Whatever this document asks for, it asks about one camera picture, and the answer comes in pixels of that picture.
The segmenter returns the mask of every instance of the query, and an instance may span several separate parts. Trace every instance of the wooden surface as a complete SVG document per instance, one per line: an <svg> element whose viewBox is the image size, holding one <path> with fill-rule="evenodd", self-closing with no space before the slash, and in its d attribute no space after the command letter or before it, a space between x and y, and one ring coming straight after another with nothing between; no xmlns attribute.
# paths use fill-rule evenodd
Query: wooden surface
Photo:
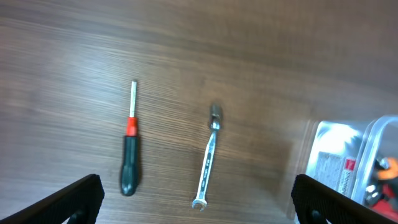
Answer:
<svg viewBox="0 0 398 224"><path fill-rule="evenodd" d="M95 173L98 223L291 223L308 120L398 113L398 2L0 0L0 218ZM138 79L142 180L119 193ZM190 208L224 121L208 208Z"/></svg>

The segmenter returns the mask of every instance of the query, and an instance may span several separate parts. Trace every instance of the wrench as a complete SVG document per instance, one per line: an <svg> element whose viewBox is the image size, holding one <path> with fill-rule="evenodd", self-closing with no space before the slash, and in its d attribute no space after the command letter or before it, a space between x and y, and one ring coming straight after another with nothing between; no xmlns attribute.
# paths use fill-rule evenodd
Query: wrench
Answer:
<svg viewBox="0 0 398 224"><path fill-rule="evenodd" d="M210 107L210 130L211 135L209 142L207 143L205 158L203 160L203 165L201 167L200 181L198 187L198 193L196 198L192 202L192 208L195 208L196 205L201 205L200 211L203 211L207 202L205 200L207 185L209 182L211 165L213 163L214 151L216 149L216 138L217 132L221 128L221 119L222 119L221 107L217 104L212 104Z"/></svg>

